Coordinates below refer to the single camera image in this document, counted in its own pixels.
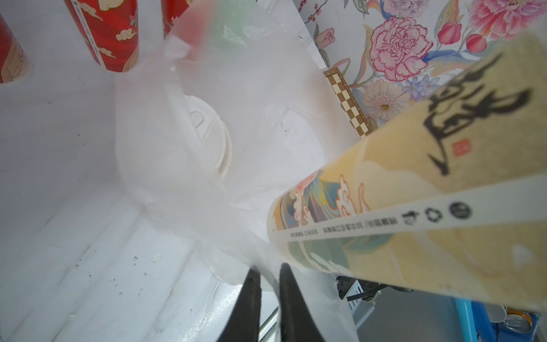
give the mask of white surface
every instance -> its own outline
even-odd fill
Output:
[[[239,287],[154,229],[119,185],[114,77],[62,1],[0,2],[34,65],[0,91],[0,340],[214,341]],[[162,41],[139,2],[141,56]],[[263,294],[261,319],[277,306]]]

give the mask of white plastic bag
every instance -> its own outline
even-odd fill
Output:
[[[160,51],[117,80],[119,172],[158,227],[202,241],[221,279],[241,283],[256,266],[277,289],[283,260],[265,231],[273,199],[358,136],[307,52],[254,1],[203,0],[178,23]],[[224,178],[185,94],[228,129]],[[335,277],[293,271],[325,339],[357,341]]]

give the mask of pink peony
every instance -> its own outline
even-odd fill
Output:
[[[483,37],[510,39],[547,11],[545,0],[474,0],[470,23]]]
[[[437,37],[439,43],[450,45],[459,42],[459,38],[462,35],[462,24],[456,24],[455,22],[447,22],[445,26],[439,31]]]
[[[391,17],[374,29],[370,37],[370,59],[374,69],[390,81],[404,81],[418,75],[427,63],[422,58],[433,46],[427,29],[413,18]]]
[[[486,49],[486,39],[480,34],[473,33],[465,40],[467,49],[473,53],[483,52]]]
[[[317,43],[318,48],[324,49],[331,45],[331,43],[334,43],[334,40],[334,29],[331,27],[321,32],[319,36],[317,36],[315,42]]]

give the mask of red paper cup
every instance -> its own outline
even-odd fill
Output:
[[[177,22],[178,17],[196,0],[161,0],[161,19],[164,38]]]
[[[93,59],[107,72],[138,60],[137,0],[65,0]]]
[[[32,66],[0,15],[0,85],[14,86],[28,80]]]

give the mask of black cable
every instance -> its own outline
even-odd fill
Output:
[[[386,288],[386,287],[387,287],[387,285],[379,284],[378,286],[375,286],[371,289],[368,289],[364,292],[361,292],[360,294],[354,294],[354,295],[348,296],[347,300],[348,300],[348,302],[350,302],[352,300],[357,300],[357,299],[361,299],[361,298],[370,297],[371,295],[375,294],[379,290],[381,290],[383,288]]]

